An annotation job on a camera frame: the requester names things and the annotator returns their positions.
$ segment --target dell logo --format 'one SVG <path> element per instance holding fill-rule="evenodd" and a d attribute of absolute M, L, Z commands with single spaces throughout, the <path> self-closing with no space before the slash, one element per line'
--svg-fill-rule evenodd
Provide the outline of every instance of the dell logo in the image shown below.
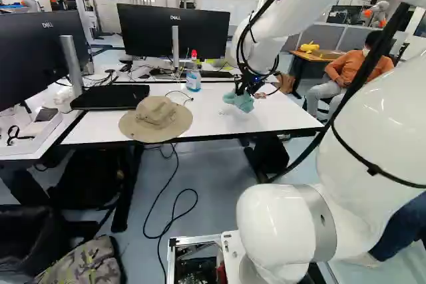
<path fill-rule="evenodd" d="M 48 21 L 46 21 L 45 23 L 41 23 L 41 24 L 42 24 L 42 26 L 43 26 L 44 29 L 46 29 L 46 28 L 53 28 L 53 24 L 50 23 L 50 22 L 48 22 Z"/>

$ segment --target hat brim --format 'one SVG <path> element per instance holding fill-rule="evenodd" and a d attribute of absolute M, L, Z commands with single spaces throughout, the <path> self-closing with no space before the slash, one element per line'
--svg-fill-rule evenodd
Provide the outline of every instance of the hat brim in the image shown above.
<path fill-rule="evenodd" d="M 176 118 L 163 129 L 147 128 L 136 122 L 136 111 L 128 111 L 118 124 L 121 133 L 127 138 L 146 142 L 157 143 L 171 140 L 187 131 L 192 124 L 192 113 L 184 106 L 176 104 Z"/>

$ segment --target person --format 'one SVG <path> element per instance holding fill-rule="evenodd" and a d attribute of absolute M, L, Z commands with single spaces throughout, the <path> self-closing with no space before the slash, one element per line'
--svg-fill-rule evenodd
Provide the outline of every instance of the person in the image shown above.
<path fill-rule="evenodd" d="M 333 98 L 330 102 L 328 113 L 328 118 L 331 118 L 332 114 L 339 106 L 346 92 L 346 88 L 351 84 L 351 81 L 357 74 L 365 57 L 368 55 L 368 52 L 380 36 L 381 31 L 370 32 L 365 40 L 365 46 L 362 50 L 349 51 L 325 67 L 325 72 L 327 73 L 329 80 L 323 84 L 313 86 L 306 94 L 307 111 L 314 118 L 317 118 L 318 100 L 323 98 Z M 382 56 L 373 72 L 368 77 L 367 82 L 391 70 L 392 68 L 392 60 L 389 57 Z"/>
<path fill-rule="evenodd" d="M 380 240 L 367 253 L 344 261 L 367 267 L 379 267 L 413 241 L 421 239 L 426 248 L 426 192 L 393 214 Z"/>

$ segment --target keyboard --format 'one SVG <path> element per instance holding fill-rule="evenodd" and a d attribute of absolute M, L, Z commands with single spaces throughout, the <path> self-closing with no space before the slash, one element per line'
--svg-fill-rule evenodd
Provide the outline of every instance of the keyboard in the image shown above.
<path fill-rule="evenodd" d="M 234 78 L 234 75 L 228 71 L 200 70 L 200 74 L 202 78 Z M 180 78 L 186 78 L 186 71 L 182 72 Z"/>
<path fill-rule="evenodd" d="M 134 110 L 149 95 L 146 84 L 92 86 L 71 102 L 75 110 Z"/>

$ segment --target jeans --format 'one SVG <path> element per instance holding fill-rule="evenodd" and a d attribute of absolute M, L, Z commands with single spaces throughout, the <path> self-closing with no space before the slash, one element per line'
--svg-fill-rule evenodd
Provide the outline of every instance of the jeans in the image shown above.
<path fill-rule="evenodd" d="M 426 192 L 393 214 L 381 239 L 369 253 L 378 261 L 386 261 L 417 240 L 424 227 L 426 227 Z"/>
<path fill-rule="evenodd" d="M 330 119 L 333 113 L 337 110 L 337 107 L 339 106 L 345 92 L 345 88 L 340 88 L 340 86 L 332 80 L 317 86 L 313 86 L 309 89 L 308 93 L 306 93 L 308 113 L 316 118 L 318 111 L 318 100 L 324 98 L 333 98 L 330 102 L 328 112 L 328 118 Z"/>

